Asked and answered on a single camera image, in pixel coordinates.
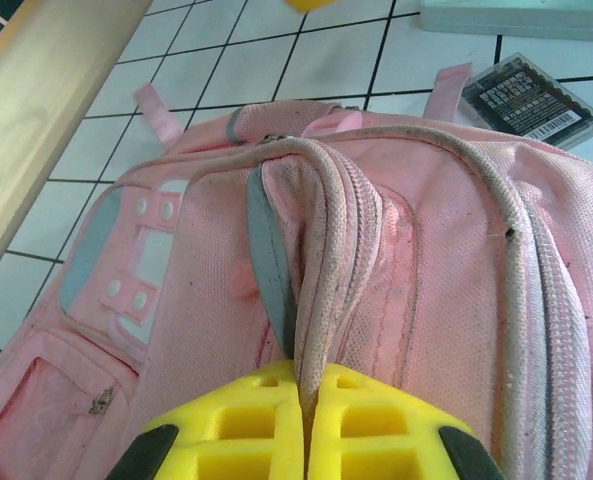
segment side pocket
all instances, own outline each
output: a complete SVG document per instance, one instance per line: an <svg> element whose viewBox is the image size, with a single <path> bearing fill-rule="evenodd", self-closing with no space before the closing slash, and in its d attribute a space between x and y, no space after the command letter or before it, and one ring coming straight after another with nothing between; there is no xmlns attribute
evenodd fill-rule
<svg viewBox="0 0 593 480"><path fill-rule="evenodd" d="M76 334L29 335L0 369L0 480L76 478L87 457L100 478L118 453L136 380ZM97 440L107 425L114 438Z"/></svg>

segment wooden plank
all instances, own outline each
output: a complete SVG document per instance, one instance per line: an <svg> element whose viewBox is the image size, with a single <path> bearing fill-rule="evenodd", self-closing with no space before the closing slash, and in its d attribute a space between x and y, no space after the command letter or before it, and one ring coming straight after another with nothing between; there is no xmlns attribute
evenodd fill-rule
<svg viewBox="0 0 593 480"><path fill-rule="evenodd" d="M0 34L0 257L151 1L26 0Z"/></svg>

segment pink backpack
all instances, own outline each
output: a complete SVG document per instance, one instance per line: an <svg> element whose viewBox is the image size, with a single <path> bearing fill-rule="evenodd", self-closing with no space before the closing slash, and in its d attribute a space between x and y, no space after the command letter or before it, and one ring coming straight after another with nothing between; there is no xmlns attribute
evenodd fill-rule
<svg viewBox="0 0 593 480"><path fill-rule="evenodd" d="M166 154L96 202L0 355L0 480L102 479L151 418L285 356L306 426L336 362L468 423L508 479L593 479L593 165L436 121L453 93L182 133L146 86Z"/></svg>

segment yellow object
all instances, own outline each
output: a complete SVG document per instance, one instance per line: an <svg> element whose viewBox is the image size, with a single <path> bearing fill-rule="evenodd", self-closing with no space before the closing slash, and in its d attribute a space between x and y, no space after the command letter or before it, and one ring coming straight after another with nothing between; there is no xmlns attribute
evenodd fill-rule
<svg viewBox="0 0 593 480"><path fill-rule="evenodd" d="M502 480L463 422L340 365L303 438L293 362L277 362L156 418L106 480Z"/></svg>
<svg viewBox="0 0 593 480"><path fill-rule="evenodd" d="M334 0L287 0L287 3L299 12L306 13L334 3Z"/></svg>

